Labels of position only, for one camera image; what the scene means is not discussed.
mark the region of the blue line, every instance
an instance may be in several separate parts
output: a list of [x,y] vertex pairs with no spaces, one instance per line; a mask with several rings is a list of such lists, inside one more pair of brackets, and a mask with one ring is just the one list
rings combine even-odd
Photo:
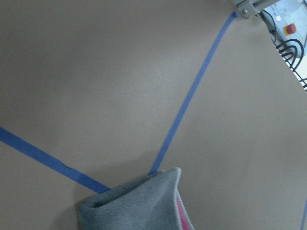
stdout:
[[208,55],[207,55],[204,63],[201,66],[200,71],[198,72],[198,74],[197,74],[197,76],[196,76],[196,78],[195,78],[195,80],[194,80],[194,82],[193,82],[193,84],[192,84],[192,86],[191,86],[191,88],[190,88],[190,90],[189,90],[189,92],[188,92],[188,94],[187,94],[187,96],[186,96],[186,98],[185,98],[185,100],[184,100],[184,102],[183,102],[183,104],[182,104],[182,106],[181,106],[181,108],[180,108],[180,110],[179,110],[179,112],[178,112],[169,132],[168,132],[168,134],[167,134],[167,136],[166,136],[166,139],[165,139],[165,141],[164,141],[164,143],[163,143],[163,145],[162,145],[162,147],[161,147],[161,149],[158,153],[157,158],[155,159],[155,162],[153,163],[153,166],[152,166],[152,168],[149,172],[149,175],[154,174],[158,171],[158,169],[159,169],[159,167],[160,167],[160,165],[163,161],[163,158],[164,158],[164,156],[165,156],[165,154],[168,150],[168,147],[170,146],[170,144],[171,144],[171,142],[172,142],[172,140],[175,136],[175,133],[176,133],[176,131],[177,131],[179,125],[180,125],[180,122],[181,122],[181,120],[182,120],[182,118],[183,118],[183,116],[184,116],[184,114],[185,114],[185,112],[186,112],[186,110],[189,106],[189,103],[191,102],[191,100],[194,96],[194,93],[197,90],[197,87],[199,86],[201,79],[204,76],[204,74],[205,74],[205,72],[206,72],[206,70],[207,70],[207,68],[208,68],[208,66],[211,62],[211,59],[214,56],[214,53],[216,52],[216,49],[218,48],[218,46],[219,46],[224,34],[226,33],[228,27],[230,26],[230,24],[232,23],[234,18],[236,18],[237,16],[238,16],[238,14],[236,12],[233,12],[229,16],[229,18],[227,19],[227,21],[225,22],[223,27],[221,28],[219,34],[217,35],[217,37],[216,37]]
[[306,216],[307,216],[307,199],[306,199],[306,203],[305,203],[304,214],[303,214],[303,219],[302,219],[302,224],[301,224],[300,230],[304,230]]
[[19,137],[1,127],[0,141],[97,193],[103,193],[110,190],[108,187],[104,186],[98,181],[88,177],[78,170],[67,167],[58,159],[50,156],[49,154],[43,152],[42,150],[36,148],[35,146],[20,139]]

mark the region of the cloth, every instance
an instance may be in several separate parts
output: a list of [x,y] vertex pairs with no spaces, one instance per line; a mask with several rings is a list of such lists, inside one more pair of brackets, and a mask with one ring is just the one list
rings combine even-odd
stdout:
[[194,230],[177,185],[181,170],[159,172],[79,205],[83,230]]

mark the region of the pink fabric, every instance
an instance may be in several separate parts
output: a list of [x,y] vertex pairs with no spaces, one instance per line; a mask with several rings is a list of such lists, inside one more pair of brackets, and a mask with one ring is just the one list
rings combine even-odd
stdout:
[[182,206],[182,203],[181,203],[179,197],[177,197],[177,207],[178,207],[178,212],[179,212],[179,215],[180,215],[180,221],[181,221],[182,229],[183,230],[190,230],[189,224],[188,224],[188,221],[186,219],[186,216],[184,215],[183,206]]

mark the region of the screw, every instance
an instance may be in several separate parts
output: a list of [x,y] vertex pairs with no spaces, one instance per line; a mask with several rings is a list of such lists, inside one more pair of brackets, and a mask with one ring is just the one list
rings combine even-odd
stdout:
[[241,12],[242,12],[242,14],[247,14],[248,10],[247,9],[243,9]]

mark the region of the red button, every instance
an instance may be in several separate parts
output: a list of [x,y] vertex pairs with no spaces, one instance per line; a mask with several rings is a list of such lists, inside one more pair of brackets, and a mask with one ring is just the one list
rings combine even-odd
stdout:
[[286,30],[289,35],[294,34],[296,32],[296,26],[294,24],[287,25]]

